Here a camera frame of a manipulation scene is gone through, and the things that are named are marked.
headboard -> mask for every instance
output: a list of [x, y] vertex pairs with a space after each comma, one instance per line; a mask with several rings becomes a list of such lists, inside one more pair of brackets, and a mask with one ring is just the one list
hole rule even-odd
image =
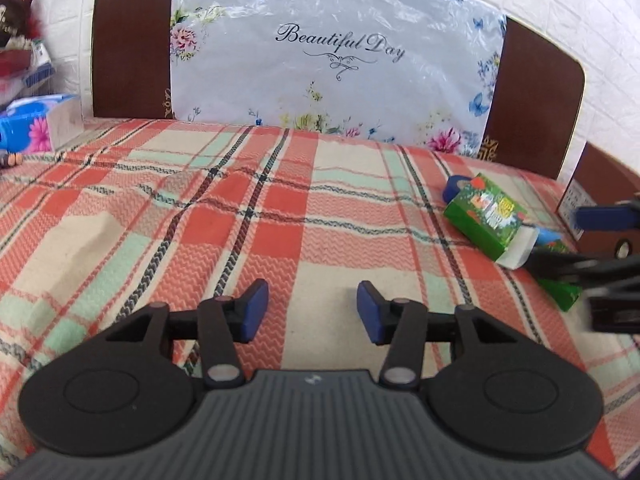
[[[171, 0], [95, 0], [92, 78], [96, 116], [172, 116], [170, 13]], [[557, 178], [583, 89], [584, 72], [575, 59], [508, 18], [479, 156]]]

white logo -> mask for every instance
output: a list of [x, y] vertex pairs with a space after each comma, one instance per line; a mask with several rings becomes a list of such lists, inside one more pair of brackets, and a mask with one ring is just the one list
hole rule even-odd
[[322, 377], [318, 374], [313, 374], [311, 377], [305, 377], [305, 383], [311, 384], [312, 386], [316, 386], [320, 381], [322, 381]]

plaid blanket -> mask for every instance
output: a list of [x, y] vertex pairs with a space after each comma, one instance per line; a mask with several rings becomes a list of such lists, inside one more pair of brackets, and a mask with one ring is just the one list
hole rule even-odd
[[[640, 352], [580, 330], [524, 270], [491, 264], [444, 218], [450, 174], [486, 173], [559, 229], [558, 184], [419, 148], [309, 132], [130, 120], [88, 126], [79, 146], [0, 173], [0, 467], [33, 447], [17, 415], [31, 373], [149, 301], [194, 308], [268, 280], [254, 368], [369, 368], [358, 282], [436, 312], [475, 303], [597, 381], [605, 416], [590, 452], [628, 471], [640, 455]], [[175, 361], [197, 372], [193, 343]], [[426, 347], [424, 373], [449, 363]]]

white brick wall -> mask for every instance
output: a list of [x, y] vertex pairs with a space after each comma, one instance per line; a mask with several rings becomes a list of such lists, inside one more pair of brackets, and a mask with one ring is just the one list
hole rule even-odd
[[[586, 89], [562, 168], [570, 177], [586, 140], [640, 170], [640, 0], [486, 0], [547, 35], [582, 63]], [[79, 92], [91, 114], [94, 0], [39, 0], [56, 89]]]

clear plastic wrap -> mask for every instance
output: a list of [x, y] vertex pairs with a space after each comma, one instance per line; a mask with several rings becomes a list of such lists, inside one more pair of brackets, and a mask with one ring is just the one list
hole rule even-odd
[[504, 31], [477, 0], [172, 0], [174, 113], [473, 156]]

